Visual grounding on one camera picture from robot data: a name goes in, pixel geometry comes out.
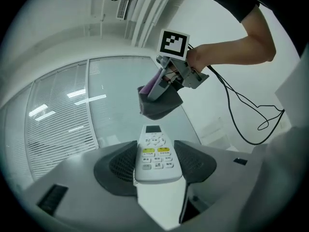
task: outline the black rectangular slot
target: black rectangular slot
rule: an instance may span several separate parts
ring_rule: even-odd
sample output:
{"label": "black rectangular slot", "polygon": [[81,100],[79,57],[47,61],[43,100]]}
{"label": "black rectangular slot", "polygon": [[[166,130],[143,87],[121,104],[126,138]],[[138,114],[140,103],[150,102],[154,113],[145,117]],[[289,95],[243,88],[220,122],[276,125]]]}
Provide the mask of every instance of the black rectangular slot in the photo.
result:
{"label": "black rectangular slot", "polygon": [[241,159],[241,158],[236,158],[234,160],[234,162],[239,163],[239,164],[244,165],[244,166],[247,164],[247,160]]}
{"label": "black rectangular slot", "polygon": [[59,206],[68,188],[60,185],[53,185],[38,203],[38,207],[49,215],[53,215]]}

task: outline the remote control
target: remote control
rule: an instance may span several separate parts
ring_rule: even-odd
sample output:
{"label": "remote control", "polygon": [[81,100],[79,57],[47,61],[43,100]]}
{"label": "remote control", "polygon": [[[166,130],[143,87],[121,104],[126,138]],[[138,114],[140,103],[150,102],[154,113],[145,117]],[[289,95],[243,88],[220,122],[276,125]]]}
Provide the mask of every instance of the remote control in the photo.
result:
{"label": "remote control", "polygon": [[138,144],[135,179],[158,184],[176,181],[182,176],[176,151],[160,125],[144,125]]}

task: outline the black and white fiducial marker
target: black and white fiducial marker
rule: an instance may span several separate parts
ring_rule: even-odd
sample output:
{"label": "black and white fiducial marker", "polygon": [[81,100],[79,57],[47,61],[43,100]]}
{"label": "black and white fiducial marker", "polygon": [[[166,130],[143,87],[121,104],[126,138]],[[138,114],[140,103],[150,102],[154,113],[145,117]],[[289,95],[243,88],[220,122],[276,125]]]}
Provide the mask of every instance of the black and white fiducial marker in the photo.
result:
{"label": "black and white fiducial marker", "polygon": [[157,51],[161,56],[185,61],[189,38],[188,34],[162,29]]}

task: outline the yellow button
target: yellow button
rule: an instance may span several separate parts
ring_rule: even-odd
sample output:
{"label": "yellow button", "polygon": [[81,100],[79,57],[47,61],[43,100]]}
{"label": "yellow button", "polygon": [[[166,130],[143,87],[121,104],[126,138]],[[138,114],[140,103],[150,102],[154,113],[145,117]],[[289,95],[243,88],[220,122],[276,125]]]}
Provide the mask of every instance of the yellow button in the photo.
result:
{"label": "yellow button", "polygon": [[169,151],[169,148],[158,148],[158,152]]}
{"label": "yellow button", "polygon": [[143,153],[150,153],[150,152],[154,152],[154,148],[147,148],[147,149],[143,149]]}

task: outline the black vent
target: black vent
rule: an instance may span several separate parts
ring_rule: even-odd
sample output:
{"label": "black vent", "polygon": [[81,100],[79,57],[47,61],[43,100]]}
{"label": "black vent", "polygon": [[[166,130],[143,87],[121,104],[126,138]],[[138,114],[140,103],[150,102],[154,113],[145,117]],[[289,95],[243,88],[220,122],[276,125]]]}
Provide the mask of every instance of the black vent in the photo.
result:
{"label": "black vent", "polygon": [[53,185],[39,202],[38,207],[52,216],[67,190],[67,187]]}
{"label": "black vent", "polygon": [[241,165],[246,165],[247,164],[247,160],[245,160],[245,159],[241,159],[241,158],[236,158],[235,160],[233,160],[234,162],[236,162],[236,163],[239,163],[239,164],[241,164]]}
{"label": "black vent", "polygon": [[130,148],[114,157],[109,164],[111,172],[118,178],[133,183],[136,151],[136,148]]}

